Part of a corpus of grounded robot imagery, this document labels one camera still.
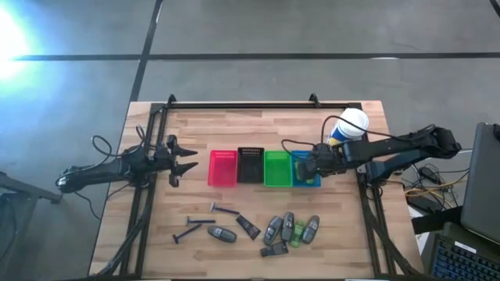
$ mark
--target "plastic bin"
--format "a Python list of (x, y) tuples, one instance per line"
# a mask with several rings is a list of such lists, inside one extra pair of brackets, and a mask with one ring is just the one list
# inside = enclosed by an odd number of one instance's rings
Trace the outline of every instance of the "plastic bin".
[(237, 163), (239, 183), (264, 181), (264, 148), (238, 148)]
[(286, 151), (264, 152), (264, 185), (291, 187), (291, 156)]
[(297, 175), (297, 164), (300, 158), (308, 158), (311, 151), (292, 151), (291, 154), (291, 175), (293, 187), (321, 187), (321, 176), (316, 175), (311, 180), (299, 180)]
[(212, 187), (236, 187), (238, 173), (236, 151), (211, 151), (209, 164), (209, 185)]

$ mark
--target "blue bin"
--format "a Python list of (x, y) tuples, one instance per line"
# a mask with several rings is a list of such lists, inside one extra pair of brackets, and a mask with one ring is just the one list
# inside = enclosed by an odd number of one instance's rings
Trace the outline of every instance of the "blue bin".
[(312, 180), (298, 180), (297, 164), (300, 158), (307, 158), (311, 151), (291, 151), (291, 178), (293, 187), (321, 187), (321, 176), (316, 175)]

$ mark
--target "wire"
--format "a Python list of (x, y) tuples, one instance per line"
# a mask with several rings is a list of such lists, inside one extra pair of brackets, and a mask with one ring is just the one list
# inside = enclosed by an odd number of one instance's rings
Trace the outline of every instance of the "wire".
[(407, 183), (411, 184), (411, 186), (412, 186), (412, 187), (415, 185), (415, 183), (414, 183), (414, 182), (411, 182), (411, 181), (409, 181), (409, 180), (407, 180), (407, 179), (403, 179), (403, 178), (401, 178), (401, 180), (404, 180), (405, 182), (407, 182)]
[(410, 141), (412, 141), (412, 140), (406, 140), (406, 139), (404, 139), (404, 138), (396, 137), (396, 136), (393, 136), (393, 135), (388, 134), (388, 133), (378, 133), (378, 132), (373, 132), (373, 131), (370, 131), (370, 130), (363, 129), (362, 127), (357, 126), (357, 125), (355, 125), (355, 124), (353, 124), (353, 123), (349, 122), (348, 120), (346, 120), (346, 119), (344, 119), (344, 118), (342, 118), (342, 117), (340, 117), (340, 116), (328, 116), (328, 117), (327, 117), (327, 118), (323, 121), (323, 125), (321, 126), (321, 142), (320, 142), (321, 144), (323, 143), (323, 136), (324, 136), (324, 134), (325, 134), (325, 125), (327, 125), (327, 121), (328, 121), (329, 119), (331, 119), (331, 118), (337, 118), (337, 119), (340, 119), (340, 120), (342, 120), (342, 121), (346, 122), (347, 124), (349, 124), (349, 125), (351, 125), (351, 126), (355, 127), (355, 128), (356, 128), (356, 129), (358, 129), (358, 130), (361, 130), (361, 131), (363, 131), (363, 132), (365, 132), (365, 133), (372, 133), (372, 134), (376, 134), (376, 135), (379, 135), (379, 136), (390, 137), (390, 138), (395, 139), (395, 140), (398, 140), (398, 141), (406, 141), (406, 142), (410, 142)]
[(110, 198), (110, 197), (112, 197), (115, 193), (120, 192), (123, 188), (125, 188), (125, 187), (129, 187), (129, 186), (130, 186), (130, 183), (127, 183), (127, 184), (125, 184), (124, 186), (120, 187), (119, 189), (117, 189), (117, 190), (113, 191), (112, 193), (110, 193), (110, 194), (108, 195), (108, 197), (106, 198), (106, 200), (109, 200), (109, 198)]
[(82, 194), (79, 194), (77, 191), (75, 191), (75, 194), (80, 197), (80, 198), (83, 198), (86, 202), (88, 202), (88, 206), (90, 207), (91, 209), (91, 212), (92, 212), (92, 215), (94, 215), (94, 217), (98, 220), (101, 220), (101, 218), (99, 218), (98, 215), (95, 214), (94, 212), (94, 208), (92, 207), (92, 201), (90, 199), (88, 199), (87, 197), (85, 197), (84, 195)]
[(412, 168), (415, 170), (417, 181), (422, 185), (422, 178), (420, 177), (419, 170), (416, 168), (415, 164), (412, 164)]
[[(119, 158), (119, 157), (122, 157), (124, 155), (130, 155), (130, 154), (138, 151), (141, 148), (142, 144), (144, 143), (145, 134), (144, 134), (144, 130), (142, 129), (142, 127), (139, 126), (139, 125), (137, 125), (135, 127), (135, 132), (137, 133), (137, 135), (139, 136), (139, 138), (141, 138), (141, 143), (135, 149), (133, 149), (131, 151), (128, 151), (128, 152), (122, 152), (120, 154), (112, 154), (111, 151), (113, 151), (113, 148), (112, 148), (111, 144), (104, 137), (101, 137), (99, 135), (92, 136), (92, 146), (94, 146), (94, 148), (95, 148), (96, 151), (99, 151), (99, 152), (101, 152), (101, 154), (106, 155), (108, 157), (117, 157), (117, 158)], [(95, 139), (99, 139), (102, 142), (104, 142), (108, 146), (109, 152), (101, 150), (101, 148), (99, 148), (97, 146), (97, 144), (95, 143)]]
[[(399, 184), (401, 184), (401, 185), (402, 185), (403, 190), (404, 190), (404, 189), (406, 189), (406, 185), (405, 185), (403, 182), (396, 181), (396, 180), (386, 180), (386, 182), (388, 182), (388, 183), (399, 183)], [(431, 196), (432, 196), (432, 197), (436, 200), (436, 202), (437, 202), (437, 203), (441, 206), (441, 210), (442, 210), (442, 209), (446, 209), (446, 207), (445, 207), (445, 202), (444, 202), (444, 201), (441, 203), (441, 201), (439, 201), (439, 197), (434, 196), (434, 194), (432, 194), (432, 193), (431, 193), (430, 195), (431, 195)]]
[[(464, 173), (462, 176), (460, 176), (460, 178), (458, 180), (456, 180), (456, 181), (454, 181), (452, 183), (445, 183), (445, 184), (442, 184), (442, 185), (438, 185), (436, 187), (425, 187), (425, 188), (430, 189), (430, 190), (439, 190), (439, 189), (442, 189), (444, 187), (450, 187), (450, 186), (452, 186), (452, 185), (454, 185), (456, 183), (461, 183), (461, 182), (466, 181), (467, 179), (463, 180), (463, 178), (466, 177), (468, 174), (469, 174), (469, 171), (467, 171), (466, 173)], [(427, 191), (424, 191), (424, 192), (420, 192), (419, 194), (409, 194), (410, 192), (418, 191), (417, 188), (412, 188), (411, 190), (405, 191), (405, 194), (408, 197), (414, 197), (415, 195), (420, 196), (421, 194), (428, 193), (430, 190), (427, 190)]]
[(443, 202), (445, 204), (447, 204), (450, 208), (453, 208), (452, 204), (450, 204), (450, 202), (448, 200), (446, 200), (445, 197), (441, 196), (439, 193), (437, 193), (436, 191), (432, 191), (432, 190), (429, 190), (429, 193), (436, 196), (436, 197), (439, 197), (441, 199), (443, 199)]
[(470, 170), (470, 168), (456, 170), (456, 171), (437, 171), (436, 173), (463, 173), (463, 172), (467, 172), (469, 170)]
[(283, 148), (284, 151), (286, 151), (291, 157), (293, 158), (296, 158), (296, 159), (299, 159), (299, 160), (302, 160), (302, 161), (305, 161), (305, 160), (309, 160), (312, 158), (312, 156), (308, 156), (307, 158), (302, 158), (302, 157), (298, 157), (297, 155), (293, 155), (285, 146), (284, 146), (284, 143), (285, 142), (291, 142), (293, 144), (304, 144), (304, 145), (311, 145), (312, 147), (315, 147), (315, 144), (312, 144), (312, 143), (308, 143), (308, 142), (304, 142), (304, 141), (296, 141), (296, 140), (290, 140), (290, 139), (283, 139), (281, 140), (281, 147)]
[(459, 195), (453, 190), (452, 190), (452, 197), (453, 197), (453, 201), (455, 202), (455, 206), (459, 207), (459, 203), (457, 201), (457, 198), (459, 197)]
[[(378, 194), (378, 197), (379, 197), (379, 198), (382, 198), (382, 195), (384, 195), (384, 189), (383, 189), (381, 186), (378, 186), (378, 190), (380, 191), (380, 194)], [(370, 197), (368, 196), (368, 194), (366, 194), (366, 197), (367, 197), (369, 200), (374, 201), (374, 199), (373, 199), (373, 198), (370, 198)]]
[(10, 207), (10, 212), (12, 213), (12, 226), (13, 226), (14, 232), (12, 233), (12, 238), (10, 239), (9, 243), (7, 244), (7, 248), (3, 251), (2, 255), (0, 256), (0, 262), (2, 262), (2, 260), (5, 258), (5, 256), (9, 252), (10, 248), (13, 246), (14, 240), (16, 239), (16, 236), (17, 236), (17, 220), (16, 220), (16, 213), (14, 212), (14, 207), (9, 199), (5, 199), (5, 202), (7, 202), (7, 205)]

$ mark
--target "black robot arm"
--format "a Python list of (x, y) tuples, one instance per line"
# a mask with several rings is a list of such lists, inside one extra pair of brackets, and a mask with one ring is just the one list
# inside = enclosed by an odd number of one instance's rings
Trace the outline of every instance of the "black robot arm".
[(56, 185), (63, 193), (79, 191), (87, 185), (111, 183), (126, 180), (135, 187), (148, 184), (148, 175), (170, 170), (170, 185), (179, 186), (178, 176), (182, 176), (197, 162), (178, 164), (177, 156), (195, 155), (198, 152), (179, 147), (175, 135), (167, 137), (166, 145), (155, 148), (153, 156), (148, 156), (143, 144), (125, 150), (111, 162), (95, 166), (71, 166), (64, 170), (56, 181)]
[[(371, 180), (384, 180), (395, 170), (406, 169), (429, 157), (452, 158), (461, 149), (450, 130), (436, 126), (374, 142), (350, 140), (334, 146), (317, 144), (308, 158), (299, 159), (298, 177), (302, 180), (312, 179), (316, 174), (325, 177), (367, 164)], [(372, 161), (394, 154), (398, 155), (385, 162)]]

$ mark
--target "black stripe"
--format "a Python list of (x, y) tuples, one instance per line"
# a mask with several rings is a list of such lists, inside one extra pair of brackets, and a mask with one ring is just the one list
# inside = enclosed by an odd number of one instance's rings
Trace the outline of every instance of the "black stripe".
[(151, 21), (149, 22), (148, 35), (146, 35), (144, 47), (142, 48), (141, 61), (139, 62), (137, 73), (135, 74), (132, 92), (130, 93), (130, 101), (137, 101), (139, 99), (139, 92), (141, 91), (142, 80), (146, 71), (146, 65), (148, 64), (148, 56), (151, 51), (151, 46), (153, 45), (153, 37), (155, 36), (156, 26), (158, 25), (157, 19), (159, 17), (159, 11), (162, 8), (162, 4), (163, 0), (156, 0), (155, 2), (155, 8), (153, 9)]
[[(151, 50), (152, 39), (148, 42)], [(14, 61), (219, 61), (219, 60), (307, 60), (307, 59), (500, 59), (500, 52), (449, 53), (253, 53), (253, 54), (154, 54), (154, 55), (21, 55)]]
[(500, 17), (500, 5), (498, 4), (498, 0), (490, 0), (493, 9), (497, 13), (497, 16)]
[(57, 62), (57, 61), (127, 61), (139, 60), (141, 55), (20, 55), (13, 58), (17, 62)]
[(500, 59), (500, 52), (450, 53), (259, 53), (259, 54), (158, 54), (149, 60), (292, 60), (292, 59)]

